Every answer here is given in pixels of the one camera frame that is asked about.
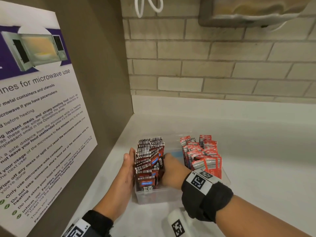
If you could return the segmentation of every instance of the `white countertop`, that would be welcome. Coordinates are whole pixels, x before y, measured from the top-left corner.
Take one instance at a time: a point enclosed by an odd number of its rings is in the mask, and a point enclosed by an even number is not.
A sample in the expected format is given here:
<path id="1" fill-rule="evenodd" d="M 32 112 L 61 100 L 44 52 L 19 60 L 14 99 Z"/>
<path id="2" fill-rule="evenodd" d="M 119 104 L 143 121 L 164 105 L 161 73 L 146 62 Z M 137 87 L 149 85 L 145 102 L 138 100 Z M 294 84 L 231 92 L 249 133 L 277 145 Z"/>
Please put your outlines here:
<path id="1" fill-rule="evenodd" d="M 181 112 L 185 103 L 196 105 L 196 111 Z M 136 114 L 69 224 L 103 197 L 124 153 L 136 147 L 138 139 L 162 136 L 166 149 L 175 149 L 180 145 L 177 135 L 211 134 L 218 141 L 236 195 L 316 236 L 316 105 L 133 96 L 133 106 Z M 180 206 L 180 202 L 138 205 L 131 200 L 111 233 L 115 237 L 165 236 L 163 219 Z M 215 236 L 223 236 L 214 224 L 208 227 Z"/>

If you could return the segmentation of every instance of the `blue label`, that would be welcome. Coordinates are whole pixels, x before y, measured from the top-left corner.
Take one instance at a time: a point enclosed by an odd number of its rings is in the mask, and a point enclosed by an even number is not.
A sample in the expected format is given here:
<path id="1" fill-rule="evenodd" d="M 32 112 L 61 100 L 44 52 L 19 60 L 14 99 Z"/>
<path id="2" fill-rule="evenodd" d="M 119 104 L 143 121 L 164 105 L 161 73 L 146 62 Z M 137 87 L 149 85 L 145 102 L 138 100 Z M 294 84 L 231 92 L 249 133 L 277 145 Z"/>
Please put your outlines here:
<path id="1" fill-rule="evenodd" d="M 158 157 L 152 161 L 152 165 L 158 161 Z"/>
<path id="2" fill-rule="evenodd" d="M 142 185 L 151 185 L 151 184 L 153 184 L 152 181 L 150 181 L 150 182 L 143 182 L 143 183 L 142 183 Z"/>

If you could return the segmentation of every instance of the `printed notice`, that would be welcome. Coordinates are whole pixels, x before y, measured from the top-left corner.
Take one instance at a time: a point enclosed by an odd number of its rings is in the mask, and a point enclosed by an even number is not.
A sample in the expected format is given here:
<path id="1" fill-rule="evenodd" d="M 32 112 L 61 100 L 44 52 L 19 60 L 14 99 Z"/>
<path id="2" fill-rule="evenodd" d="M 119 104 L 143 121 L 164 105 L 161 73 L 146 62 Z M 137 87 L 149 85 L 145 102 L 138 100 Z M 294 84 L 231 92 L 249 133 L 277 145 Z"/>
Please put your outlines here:
<path id="1" fill-rule="evenodd" d="M 0 225 L 27 236 L 96 145 L 55 13 L 0 1 Z"/>

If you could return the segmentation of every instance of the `white brick wall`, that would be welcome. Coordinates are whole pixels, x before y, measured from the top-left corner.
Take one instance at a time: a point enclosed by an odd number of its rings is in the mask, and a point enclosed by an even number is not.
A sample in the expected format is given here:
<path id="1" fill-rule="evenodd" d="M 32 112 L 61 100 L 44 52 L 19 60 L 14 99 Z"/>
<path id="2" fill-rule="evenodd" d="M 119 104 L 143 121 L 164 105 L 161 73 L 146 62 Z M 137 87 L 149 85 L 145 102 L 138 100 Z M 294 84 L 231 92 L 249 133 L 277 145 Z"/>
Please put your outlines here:
<path id="1" fill-rule="evenodd" d="M 274 32 L 200 27 L 199 2 L 121 0 L 132 95 L 316 104 L 316 0 Z"/>

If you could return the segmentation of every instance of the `hand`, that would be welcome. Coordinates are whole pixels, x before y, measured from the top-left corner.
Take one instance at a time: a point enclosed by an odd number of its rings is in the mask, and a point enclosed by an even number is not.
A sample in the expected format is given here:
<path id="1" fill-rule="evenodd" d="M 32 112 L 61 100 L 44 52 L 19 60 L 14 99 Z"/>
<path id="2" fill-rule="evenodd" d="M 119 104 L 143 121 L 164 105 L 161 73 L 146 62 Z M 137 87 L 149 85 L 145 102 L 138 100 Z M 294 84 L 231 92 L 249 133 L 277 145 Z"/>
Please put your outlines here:
<path id="1" fill-rule="evenodd" d="M 165 173 L 162 177 L 162 184 L 181 190 L 182 183 L 191 170 L 181 164 L 170 153 L 165 154 L 164 165 Z"/>
<path id="2" fill-rule="evenodd" d="M 113 180 L 109 190 L 93 210 L 110 218 L 113 222 L 124 213 L 132 196 L 134 187 L 135 150 L 124 154 L 122 167 Z"/>

